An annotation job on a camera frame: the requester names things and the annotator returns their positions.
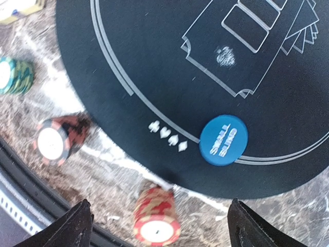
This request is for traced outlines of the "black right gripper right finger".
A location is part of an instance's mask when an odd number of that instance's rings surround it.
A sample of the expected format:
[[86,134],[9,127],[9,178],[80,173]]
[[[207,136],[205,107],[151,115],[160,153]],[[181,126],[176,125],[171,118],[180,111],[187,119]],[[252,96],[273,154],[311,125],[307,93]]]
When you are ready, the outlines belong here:
[[238,199],[233,199],[227,219],[231,246],[305,246],[272,226]]

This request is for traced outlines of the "red 5 chip stack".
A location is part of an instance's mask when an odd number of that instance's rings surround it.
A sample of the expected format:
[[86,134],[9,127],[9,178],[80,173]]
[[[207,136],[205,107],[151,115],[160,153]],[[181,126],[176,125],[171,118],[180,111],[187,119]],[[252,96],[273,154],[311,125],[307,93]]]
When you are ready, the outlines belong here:
[[181,226],[173,192],[161,187],[143,191],[134,209],[133,230],[135,238],[147,246],[167,246],[176,242]]

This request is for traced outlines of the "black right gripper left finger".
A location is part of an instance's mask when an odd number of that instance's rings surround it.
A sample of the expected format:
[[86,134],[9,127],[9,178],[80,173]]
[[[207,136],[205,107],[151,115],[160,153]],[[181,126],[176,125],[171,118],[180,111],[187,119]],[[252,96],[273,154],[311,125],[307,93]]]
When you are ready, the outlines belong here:
[[90,203],[83,200],[41,232],[19,243],[19,246],[90,246],[93,214]]

